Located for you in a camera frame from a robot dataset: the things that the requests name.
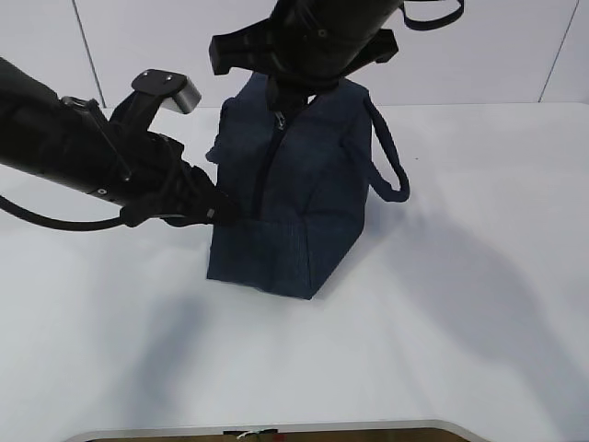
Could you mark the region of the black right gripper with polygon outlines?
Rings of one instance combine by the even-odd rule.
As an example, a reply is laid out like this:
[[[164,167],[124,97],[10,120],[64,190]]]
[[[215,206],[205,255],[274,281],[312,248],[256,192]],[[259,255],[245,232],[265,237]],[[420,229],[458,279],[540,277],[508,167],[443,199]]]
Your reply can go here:
[[[268,76],[266,103],[277,128],[288,125],[315,100],[318,89],[398,53],[393,31],[380,29],[367,41],[345,41],[324,29],[282,28],[270,18],[214,35],[209,45],[213,72],[240,68]]]

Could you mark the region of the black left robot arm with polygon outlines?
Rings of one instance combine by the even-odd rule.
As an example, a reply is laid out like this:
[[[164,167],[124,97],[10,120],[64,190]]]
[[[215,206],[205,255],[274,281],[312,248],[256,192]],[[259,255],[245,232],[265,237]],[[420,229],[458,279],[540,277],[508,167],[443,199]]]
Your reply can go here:
[[[159,218],[173,227],[227,225],[237,206],[206,172],[183,160],[183,144],[149,127],[161,107],[191,113],[201,94],[179,73],[147,69],[132,93],[106,117],[94,99],[59,97],[1,62],[1,162],[117,204],[117,216],[92,222],[53,219],[2,198],[3,211],[62,231],[137,227]]]

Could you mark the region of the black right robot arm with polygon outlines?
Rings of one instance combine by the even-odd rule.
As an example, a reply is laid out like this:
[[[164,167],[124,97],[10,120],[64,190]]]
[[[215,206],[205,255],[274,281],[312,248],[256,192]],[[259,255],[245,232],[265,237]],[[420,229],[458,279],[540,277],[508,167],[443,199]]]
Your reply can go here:
[[[245,28],[214,35],[213,72],[233,68],[267,77],[270,111],[294,120],[312,96],[338,87],[347,75],[371,63],[386,63],[398,51],[384,24],[400,1],[279,1],[270,15]]]

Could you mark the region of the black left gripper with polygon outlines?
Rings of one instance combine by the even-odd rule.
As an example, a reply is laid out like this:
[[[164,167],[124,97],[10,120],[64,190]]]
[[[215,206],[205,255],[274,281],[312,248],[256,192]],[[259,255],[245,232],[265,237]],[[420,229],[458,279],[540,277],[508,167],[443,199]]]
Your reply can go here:
[[[137,227],[153,218],[173,227],[235,222],[237,205],[182,159],[183,144],[149,130],[162,102],[125,99],[108,119],[108,200],[120,207],[108,227]]]

